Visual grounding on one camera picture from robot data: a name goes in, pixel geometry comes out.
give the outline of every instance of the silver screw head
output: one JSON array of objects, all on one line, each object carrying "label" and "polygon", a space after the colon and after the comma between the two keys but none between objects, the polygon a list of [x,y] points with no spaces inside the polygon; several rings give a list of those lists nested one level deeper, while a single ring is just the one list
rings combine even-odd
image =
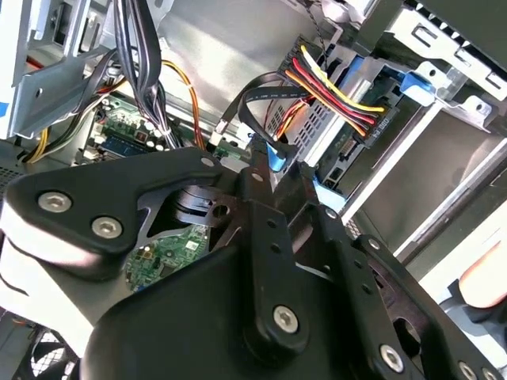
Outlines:
[{"label": "silver screw head", "polygon": [[256,181],[259,181],[259,182],[262,182],[264,179],[257,173],[252,173],[252,177],[254,178],[254,180]]},{"label": "silver screw head", "polygon": [[497,377],[494,375],[494,373],[487,368],[482,369],[482,374],[484,374],[486,380],[497,380]]},{"label": "silver screw head", "polygon": [[210,168],[212,168],[213,166],[215,166],[215,163],[214,163],[212,160],[210,160],[209,158],[202,157],[202,158],[200,159],[200,161],[201,161],[203,164],[205,164],[206,166],[209,166]]},{"label": "silver screw head", "polygon": [[477,380],[477,375],[468,364],[466,364],[465,362],[459,362],[458,365],[461,372],[463,372],[463,374],[465,375],[465,378],[467,378],[468,380]]},{"label": "silver screw head", "polygon": [[122,234],[123,227],[116,219],[109,216],[101,216],[93,221],[92,231],[101,238],[114,239]]},{"label": "silver screw head", "polygon": [[387,344],[380,346],[380,355],[385,364],[394,372],[398,374],[403,372],[405,367],[403,366],[402,357],[391,346]]},{"label": "silver screw head", "polygon": [[45,192],[38,199],[39,207],[49,212],[65,212],[72,206],[71,198],[61,192]]},{"label": "silver screw head", "polygon": [[332,219],[336,219],[336,217],[337,217],[336,212],[334,212],[330,208],[326,209],[326,214],[327,214],[327,216],[329,216]]},{"label": "silver screw head", "polygon": [[299,322],[297,316],[286,306],[277,306],[273,312],[276,325],[286,333],[293,334],[298,331]]},{"label": "silver screw head", "polygon": [[370,243],[370,245],[374,248],[374,249],[380,249],[380,244],[378,243],[377,240],[374,240],[374,239],[369,239],[368,240],[368,243]]}]

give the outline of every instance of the cooling fan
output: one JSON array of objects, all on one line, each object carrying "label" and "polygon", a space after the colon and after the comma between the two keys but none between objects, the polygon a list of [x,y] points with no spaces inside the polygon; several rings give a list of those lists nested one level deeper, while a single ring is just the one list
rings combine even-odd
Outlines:
[{"label": "cooling fan", "polygon": [[21,361],[18,378],[72,380],[78,372],[77,363],[78,357],[65,340],[57,332],[42,328],[36,332],[36,337]]}]

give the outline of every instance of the fan grille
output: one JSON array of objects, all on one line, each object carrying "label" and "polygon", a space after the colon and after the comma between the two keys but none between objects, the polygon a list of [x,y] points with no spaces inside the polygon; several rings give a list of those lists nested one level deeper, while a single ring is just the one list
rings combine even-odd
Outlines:
[{"label": "fan grille", "polygon": [[[40,342],[58,342],[58,339],[55,338],[53,334],[50,332],[46,332]],[[49,368],[49,366],[58,362],[63,356],[63,348],[59,348],[58,350],[51,351],[45,357],[36,362],[32,358],[32,371],[35,376],[38,376],[40,373]],[[67,380],[69,374],[72,372],[72,368],[74,367],[74,363],[68,363],[67,368],[65,369],[65,376],[62,377],[62,380]]]}]

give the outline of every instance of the motherboard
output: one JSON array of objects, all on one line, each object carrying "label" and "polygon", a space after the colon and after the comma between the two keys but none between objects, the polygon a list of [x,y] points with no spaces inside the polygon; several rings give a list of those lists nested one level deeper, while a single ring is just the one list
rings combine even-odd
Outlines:
[{"label": "motherboard", "polygon": [[208,228],[189,226],[176,236],[162,237],[132,252],[126,263],[127,283],[141,291],[208,252]]}]

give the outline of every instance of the white label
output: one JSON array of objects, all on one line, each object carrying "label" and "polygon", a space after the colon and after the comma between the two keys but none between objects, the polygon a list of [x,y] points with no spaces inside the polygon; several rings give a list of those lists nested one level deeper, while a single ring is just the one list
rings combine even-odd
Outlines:
[{"label": "white label", "polygon": [[187,243],[187,245],[185,246],[185,248],[188,248],[188,249],[191,249],[192,251],[195,251],[196,249],[199,248],[199,244],[197,244],[194,241],[189,240],[189,242]]}]

